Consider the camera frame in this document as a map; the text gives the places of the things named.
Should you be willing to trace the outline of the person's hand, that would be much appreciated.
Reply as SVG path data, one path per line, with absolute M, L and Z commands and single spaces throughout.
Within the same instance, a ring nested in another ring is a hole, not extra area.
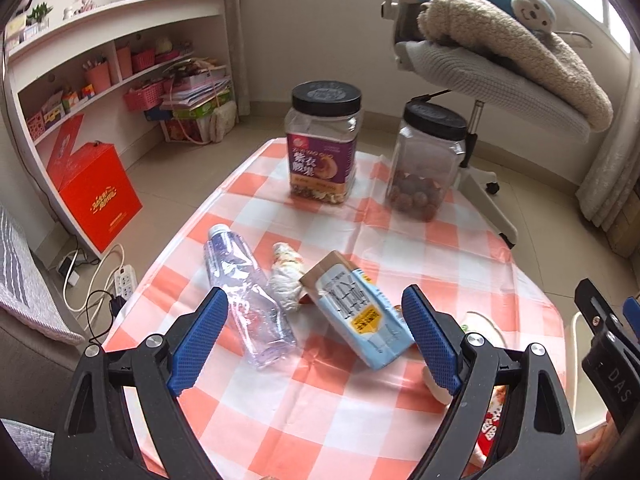
M 620 440 L 613 417 L 606 414 L 606 425 L 600 427 L 594 436 L 586 442 L 578 444 L 580 468 L 585 476 L 590 470 L 597 468 Z

